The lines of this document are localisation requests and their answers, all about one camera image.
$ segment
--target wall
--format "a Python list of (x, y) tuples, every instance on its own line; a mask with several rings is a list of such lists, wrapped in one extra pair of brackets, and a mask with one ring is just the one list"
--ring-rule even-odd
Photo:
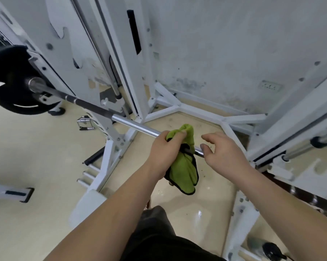
[[(327, 60), (327, 0), (146, 2), (158, 80), (178, 91), (268, 112), (314, 62)], [(283, 89), (261, 90), (262, 80)]]

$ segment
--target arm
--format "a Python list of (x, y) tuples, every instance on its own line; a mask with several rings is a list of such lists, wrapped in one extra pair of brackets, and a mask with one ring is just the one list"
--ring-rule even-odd
[(119, 260), (158, 180), (177, 157), (186, 132), (166, 142), (159, 135), (148, 160), (115, 193), (70, 232), (45, 261)]
[(233, 182), (259, 209), (297, 261), (327, 260), (327, 217), (301, 202), (253, 169), (235, 142), (222, 133), (202, 138), (209, 166)]

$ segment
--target electrical outlet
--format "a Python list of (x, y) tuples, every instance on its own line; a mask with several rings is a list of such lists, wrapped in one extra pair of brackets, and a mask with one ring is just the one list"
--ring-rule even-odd
[(261, 83), (259, 84), (258, 88), (261, 90), (266, 90), (269, 92), (271, 91), (271, 92), (277, 93), (283, 88), (283, 85), (274, 83), (274, 82), (270, 82), (270, 81), (262, 80)]

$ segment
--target left hand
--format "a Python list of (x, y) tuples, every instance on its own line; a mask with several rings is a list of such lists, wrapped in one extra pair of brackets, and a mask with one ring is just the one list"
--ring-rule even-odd
[(168, 168), (176, 159), (179, 148), (187, 135), (186, 131), (178, 132), (171, 141), (166, 141), (169, 131), (163, 131), (153, 142), (150, 154), (145, 162), (157, 174), (158, 180), (161, 180)]

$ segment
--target tile floor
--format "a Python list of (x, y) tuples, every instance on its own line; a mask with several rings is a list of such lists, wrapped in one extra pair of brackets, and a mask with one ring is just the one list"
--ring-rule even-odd
[[(76, 180), (87, 170), (81, 163), (104, 145), (98, 130), (79, 131), (76, 120), (84, 115), (78, 106), (66, 104), (61, 117), (49, 114), (23, 116), (0, 107), (0, 184), (36, 188), (27, 204), (0, 200), (0, 260), (40, 261), (65, 237), (67, 220), (85, 192)], [(196, 145), (201, 134), (221, 131), (213, 124), (176, 113), (147, 123), (163, 131), (190, 123)], [(124, 132), (126, 127), (116, 125)], [(110, 196), (145, 161), (154, 138), (139, 133), (107, 181), (102, 193)], [(166, 180), (152, 194), (152, 206), (161, 205), (177, 235), (220, 255), (236, 188), (196, 158), (200, 180), (196, 193), (186, 196)], [(252, 233), (279, 243), (264, 220)]]

